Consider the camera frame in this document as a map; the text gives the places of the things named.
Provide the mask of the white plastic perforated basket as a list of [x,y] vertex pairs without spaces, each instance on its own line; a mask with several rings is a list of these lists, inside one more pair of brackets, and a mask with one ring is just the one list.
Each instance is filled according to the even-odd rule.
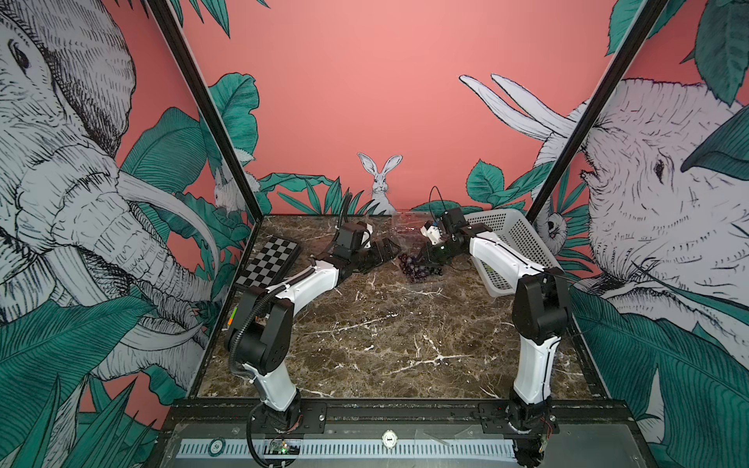
[[[467,214],[465,219],[469,224],[485,224],[503,244],[539,270],[557,268],[564,272],[521,211],[497,209]],[[511,280],[503,272],[496,271],[489,263],[481,261],[475,255],[471,261],[492,298],[512,296],[515,293],[516,280]]]

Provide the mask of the clear plastic clamshell container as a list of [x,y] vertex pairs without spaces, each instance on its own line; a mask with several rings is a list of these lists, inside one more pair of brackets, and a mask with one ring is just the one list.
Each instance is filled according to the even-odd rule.
[[404,238],[422,238],[421,230],[429,228],[435,218],[429,212],[399,212],[390,218],[391,230]]

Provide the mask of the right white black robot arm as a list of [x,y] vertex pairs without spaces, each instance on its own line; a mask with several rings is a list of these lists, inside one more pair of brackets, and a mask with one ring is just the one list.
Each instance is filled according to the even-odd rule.
[[427,242],[417,258],[427,265],[445,265],[458,255],[471,255],[514,286],[512,323],[520,335],[520,358],[507,420],[520,434],[546,431],[553,362],[571,318],[564,274],[524,257],[483,225],[464,226],[442,236],[437,226],[427,224],[421,235]]

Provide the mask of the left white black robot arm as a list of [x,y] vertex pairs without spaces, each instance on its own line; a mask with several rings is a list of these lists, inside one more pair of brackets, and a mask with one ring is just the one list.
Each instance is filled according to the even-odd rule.
[[246,292],[228,324],[225,346],[228,370],[249,380],[261,407],[289,431],[302,415],[302,396],[286,367],[294,319],[308,304],[354,274],[366,274],[401,253],[389,238],[342,257],[321,253],[302,272],[265,289]]

